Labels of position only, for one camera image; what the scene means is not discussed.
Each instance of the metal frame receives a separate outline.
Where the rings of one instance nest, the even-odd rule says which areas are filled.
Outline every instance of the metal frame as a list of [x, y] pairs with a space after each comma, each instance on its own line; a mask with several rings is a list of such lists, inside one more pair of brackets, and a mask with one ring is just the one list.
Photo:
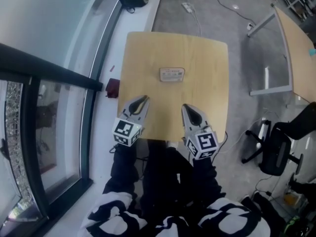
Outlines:
[[[109, 48], [111, 36], [113, 34], [115, 25], [119, 19], [120, 12], [122, 10], [122, 5], [117, 0], [114, 9], [108, 19], [108, 22], [102, 33], [97, 52], [94, 56], [92, 63], [92, 69], [90, 72], [90, 78], [99, 80], [104, 59]], [[90, 135], [92, 127], [92, 116], [94, 102], [96, 98], [96, 92], [92, 90], [87, 90], [84, 104], [83, 104], [83, 114], [81, 120], [81, 131], [80, 131], [80, 173], [81, 177], [86, 180], [89, 177], [89, 151], [90, 151]]]
[[268, 24], [274, 18], [277, 19], [277, 23], [280, 27], [283, 43], [285, 46], [285, 54], [286, 54], [289, 82], [288, 82], [288, 85], [284, 85], [284, 86], [280, 86], [280, 87], [273, 87], [273, 88], [261, 89], [261, 90], [253, 90], [249, 93], [250, 96], [270, 94], [270, 93], [278, 93], [278, 92], [286, 92], [286, 91], [293, 90], [293, 72], [292, 72], [291, 56], [290, 56], [290, 52], [288, 50], [288, 44], [287, 44], [287, 40], [285, 37], [284, 29], [282, 27], [281, 20], [276, 12], [276, 9], [273, 8], [273, 10], [259, 24], [257, 24], [253, 29], [251, 29], [248, 32], [247, 36], [248, 37], [253, 36], [256, 32], [258, 32], [261, 28], [263, 28], [266, 24]]
[[71, 84], [101, 91], [103, 84], [71, 70], [42, 60], [28, 53], [0, 43], [0, 71], [17, 77], [37, 77], [42, 80]]
[[25, 171], [36, 205], [43, 217], [49, 209], [48, 199], [41, 181], [36, 147], [36, 108], [40, 80], [33, 79], [30, 85], [23, 85], [21, 97], [21, 147]]
[[[119, 0], [113, 0], [113, 3], [114, 8], [99, 41], [89, 78], [12, 47], [0, 44], [0, 79], [23, 83], [20, 113], [21, 146], [25, 169], [34, 200], [43, 216], [43, 218], [36, 222], [19, 224], [12, 231], [14, 236], [44, 236], [93, 183], [89, 178], [89, 151], [93, 108], [96, 93], [102, 90], [103, 84], [98, 80], [111, 36], [121, 12]], [[81, 178], [63, 192], [52, 204], [49, 204], [41, 181], [36, 150], [36, 108], [40, 80], [66, 83], [87, 89], [80, 128]]]

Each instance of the red object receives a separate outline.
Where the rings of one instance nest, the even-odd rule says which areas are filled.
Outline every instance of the red object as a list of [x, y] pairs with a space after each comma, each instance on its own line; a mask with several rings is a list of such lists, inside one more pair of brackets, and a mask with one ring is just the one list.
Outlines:
[[108, 98], [117, 98], [119, 96], [119, 80], [110, 78], [105, 90], [108, 93]]

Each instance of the black sleeve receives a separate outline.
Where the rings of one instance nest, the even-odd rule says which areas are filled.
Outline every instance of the black sleeve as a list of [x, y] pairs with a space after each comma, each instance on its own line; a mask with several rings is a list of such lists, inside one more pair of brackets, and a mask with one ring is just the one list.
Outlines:
[[195, 202], [200, 202], [203, 207], [207, 207], [226, 195], [221, 192], [222, 187], [215, 179], [217, 173], [210, 158], [193, 160], [193, 166]]
[[126, 192], [136, 196], [134, 183], [139, 176], [134, 164], [136, 161], [136, 143], [131, 147], [119, 144], [114, 153], [114, 163], [111, 170], [111, 178], [105, 185], [103, 194], [109, 192]]

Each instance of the table top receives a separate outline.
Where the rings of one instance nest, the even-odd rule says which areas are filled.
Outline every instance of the table top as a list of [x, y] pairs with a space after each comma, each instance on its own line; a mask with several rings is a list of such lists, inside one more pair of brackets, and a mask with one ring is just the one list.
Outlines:
[[316, 55], [310, 56], [313, 42], [283, 11], [276, 7], [286, 39], [293, 74], [293, 91], [308, 102], [316, 101]]
[[[183, 82], [161, 82], [160, 68], [184, 68]], [[139, 95], [151, 99], [143, 138], [181, 141], [184, 136], [181, 107], [186, 103], [206, 113], [218, 141], [222, 142], [229, 96], [227, 45], [181, 34], [129, 33], [118, 113], [126, 101]]]

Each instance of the office chair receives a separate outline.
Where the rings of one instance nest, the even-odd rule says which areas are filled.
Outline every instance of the office chair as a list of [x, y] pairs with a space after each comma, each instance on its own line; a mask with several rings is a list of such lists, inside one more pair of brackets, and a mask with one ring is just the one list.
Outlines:
[[262, 162], [259, 164], [262, 172], [268, 175], [280, 176], [289, 159], [297, 164], [296, 174], [298, 174], [304, 156], [301, 154], [298, 159], [290, 154], [291, 140], [289, 138], [299, 140], [316, 130], [316, 102], [310, 103], [291, 122], [277, 122], [271, 133], [271, 121], [266, 120], [265, 125], [268, 125], [266, 138], [260, 139], [252, 131], [246, 131], [246, 135], [252, 135], [261, 144], [261, 148], [248, 159], [242, 159], [241, 162], [245, 164], [262, 153]]

